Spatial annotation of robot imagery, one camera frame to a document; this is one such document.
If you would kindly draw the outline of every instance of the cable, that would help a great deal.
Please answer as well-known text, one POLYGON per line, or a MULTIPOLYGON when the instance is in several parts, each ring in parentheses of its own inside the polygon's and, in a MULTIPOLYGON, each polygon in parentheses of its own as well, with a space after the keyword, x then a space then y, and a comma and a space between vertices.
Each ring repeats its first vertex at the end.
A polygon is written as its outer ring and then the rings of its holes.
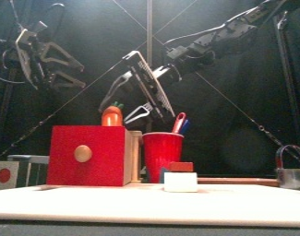
POLYGON ((60 28, 61 28, 62 20, 64 20, 64 18, 65 18, 65 14, 66 14, 66 7, 65 7, 64 4, 56 3, 56 4, 52 4, 52 5, 49 6, 49 8, 46 9, 46 11, 45 11, 45 14, 48 15, 49 12, 50 12, 54 8, 57 8, 57 7, 62 7, 64 10, 62 10, 62 14, 61 14, 61 17, 60 17, 58 24, 57 24, 57 26, 56 26, 56 31, 54 31, 54 33, 53 33, 53 38, 56 37, 57 32, 58 32, 58 30, 60 30, 60 28))
POLYGON ((18 84, 25 84, 25 82, 18 82, 18 81, 10 81, 10 80, 6 80, 5 78, 0 77, 0 81, 5 82, 5 83, 9 83, 9 84, 14 84, 14 85, 18 85, 18 84))
POLYGON ((13 0, 9 0, 9 1, 10 1, 13 13, 14 13, 14 17, 15 17, 15 23, 17 23, 17 25, 18 25, 18 28, 19 28, 21 32, 23 32, 25 27, 23 27, 23 25, 21 24, 21 21, 19 21, 19 18, 18 18, 17 8, 15 8, 15 5, 14 5, 14 2, 13 2, 13 0))
POLYGON ((179 38, 175 38, 169 41, 165 42, 164 46, 167 47, 168 44, 171 44, 172 42, 175 41, 179 41, 181 39, 187 39, 187 38, 192 38, 192 37, 196 37, 196 36, 204 36, 205 34, 208 33, 213 33, 213 32, 217 32, 219 30, 224 29, 227 27, 227 25, 232 22, 232 20, 235 20, 236 18, 239 18, 240 16, 243 16, 244 14, 247 14, 250 11, 252 11, 256 7, 254 7, 252 9, 248 9, 246 12, 240 13, 239 15, 236 15, 234 18, 231 18, 221 26, 219 27, 215 27, 212 29, 207 29, 201 32, 197 32, 197 33, 193 33, 193 34, 188 34, 188 35, 184 35, 179 38))

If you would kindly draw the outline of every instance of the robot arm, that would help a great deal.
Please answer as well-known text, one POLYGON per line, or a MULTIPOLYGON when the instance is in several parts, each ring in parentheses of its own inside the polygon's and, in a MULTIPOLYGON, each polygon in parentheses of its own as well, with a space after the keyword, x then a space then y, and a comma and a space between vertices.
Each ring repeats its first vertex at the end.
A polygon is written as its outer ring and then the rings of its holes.
POLYGON ((82 72, 85 67, 60 45, 41 38, 46 29, 40 22, 33 31, 22 30, 15 41, 0 40, 0 51, 14 49, 7 59, 19 62, 26 80, 36 89, 84 88, 86 84, 72 75, 82 72))
MULTIPOLYGON (((230 19, 220 27, 191 35, 191 37, 196 36, 193 43, 187 47, 179 46, 169 49, 167 65, 155 71, 144 69, 144 60, 143 63, 141 59, 137 59, 137 62, 128 60, 135 54, 132 52, 124 57, 131 72, 114 82, 101 104, 100 112, 116 100, 121 102, 128 91, 131 95, 135 88, 140 86, 147 103, 128 115, 131 119, 125 121, 127 126, 133 127, 153 121, 168 122, 175 117, 175 112, 163 88, 180 81, 183 75, 197 71, 201 65, 213 63, 217 58, 228 54, 243 53, 254 44, 258 31, 266 22, 280 12, 295 10, 298 7, 300 7, 300 0, 264 1, 259 6, 230 19)), ((169 41, 165 46, 183 38, 169 41)))

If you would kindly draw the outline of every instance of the red plastic cup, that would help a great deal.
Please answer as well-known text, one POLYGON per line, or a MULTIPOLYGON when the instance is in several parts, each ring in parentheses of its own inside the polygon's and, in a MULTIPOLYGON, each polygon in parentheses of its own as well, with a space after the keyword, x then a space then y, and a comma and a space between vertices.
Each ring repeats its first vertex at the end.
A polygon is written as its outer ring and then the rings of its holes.
POLYGON ((144 135, 145 165, 151 183, 160 182, 163 168, 168 169, 171 162, 181 161, 183 139, 183 135, 168 132, 144 135))

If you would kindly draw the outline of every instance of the black curtain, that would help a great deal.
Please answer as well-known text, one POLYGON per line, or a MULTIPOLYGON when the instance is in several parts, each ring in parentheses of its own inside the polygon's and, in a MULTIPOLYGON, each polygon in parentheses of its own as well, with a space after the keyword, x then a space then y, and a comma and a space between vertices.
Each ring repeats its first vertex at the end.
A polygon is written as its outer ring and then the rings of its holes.
MULTIPOLYGON (((153 68, 163 64, 163 42, 220 26, 260 2, 153 1, 153 68)), ((0 153, 26 137, 7 154, 49 155, 53 125, 101 124, 101 101, 114 79, 127 72, 127 66, 118 63, 121 57, 132 50, 148 56, 148 2, 61 0, 58 3, 65 7, 54 8, 50 7, 57 1, 14 3, 25 27, 33 27, 38 20, 48 24, 53 41, 86 66, 78 79, 89 85, 93 83, 65 105, 81 89, 56 92, 34 90, 29 83, 0 82, 0 153), (53 118, 40 125, 53 113, 53 118), (37 131, 26 136, 33 127, 38 127, 37 131)), ((0 1, 0 22, 0 38, 15 40, 18 26, 9 1, 0 1)), ((187 112, 192 122, 184 139, 183 160, 195 162, 201 175, 275 175, 278 145, 259 124, 284 144, 300 145, 290 103, 290 96, 295 96, 300 108, 300 8, 290 16, 287 34, 295 94, 288 94, 272 20, 244 54, 219 59, 213 66, 197 71, 200 76, 188 74, 180 83, 165 88, 176 112, 187 112)), ((187 46, 192 40, 179 41, 179 44, 187 46)), ((9 78, 10 71, 15 81, 25 81, 19 66, 6 70, 0 60, 0 76, 9 78)), ((125 113, 132 108, 127 104, 125 113)), ((169 131, 172 125, 155 124, 153 131, 169 131)), ((291 159, 287 165, 298 166, 291 159)))

